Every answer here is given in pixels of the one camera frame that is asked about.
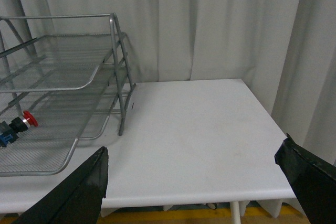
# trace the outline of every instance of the mesh desk organizer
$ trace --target mesh desk organizer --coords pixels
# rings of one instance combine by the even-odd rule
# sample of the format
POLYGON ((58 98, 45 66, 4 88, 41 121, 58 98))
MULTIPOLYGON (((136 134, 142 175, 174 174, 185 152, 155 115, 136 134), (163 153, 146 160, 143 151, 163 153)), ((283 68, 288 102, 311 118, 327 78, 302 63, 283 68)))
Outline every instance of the mesh desk organizer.
POLYGON ((122 135, 135 84, 123 42, 126 34, 116 14, 0 17, 0 22, 7 23, 20 43, 5 50, 0 32, 0 122, 10 123, 27 110, 39 124, 0 148, 0 176, 62 171, 78 141, 98 138, 112 113, 121 114, 122 135), (11 21, 96 17, 106 19, 108 33, 48 34, 27 42, 11 21))

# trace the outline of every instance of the red knob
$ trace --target red knob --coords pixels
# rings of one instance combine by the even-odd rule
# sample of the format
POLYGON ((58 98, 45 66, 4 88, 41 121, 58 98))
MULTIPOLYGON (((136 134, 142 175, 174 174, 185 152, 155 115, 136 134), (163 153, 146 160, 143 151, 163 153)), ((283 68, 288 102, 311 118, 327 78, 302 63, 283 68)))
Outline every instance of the red knob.
POLYGON ((38 123, 37 123, 35 117, 33 117, 33 115, 32 115, 29 111, 24 110, 24 111, 23 111, 23 117, 27 120, 27 122, 28 122, 30 125, 33 125, 33 126, 35 126, 35 127, 38 126, 38 123))

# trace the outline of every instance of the white table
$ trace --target white table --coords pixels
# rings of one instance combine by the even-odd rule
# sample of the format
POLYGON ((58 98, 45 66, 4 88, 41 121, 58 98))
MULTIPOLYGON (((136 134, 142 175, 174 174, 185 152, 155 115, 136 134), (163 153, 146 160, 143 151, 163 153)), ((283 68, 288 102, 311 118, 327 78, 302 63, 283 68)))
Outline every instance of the white table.
POLYGON ((102 208, 294 198, 274 162, 285 135, 239 79, 139 83, 124 135, 111 118, 81 141, 60 174, 0 178, 0 213, 23 212, 104 145, 109 184, 102 208))

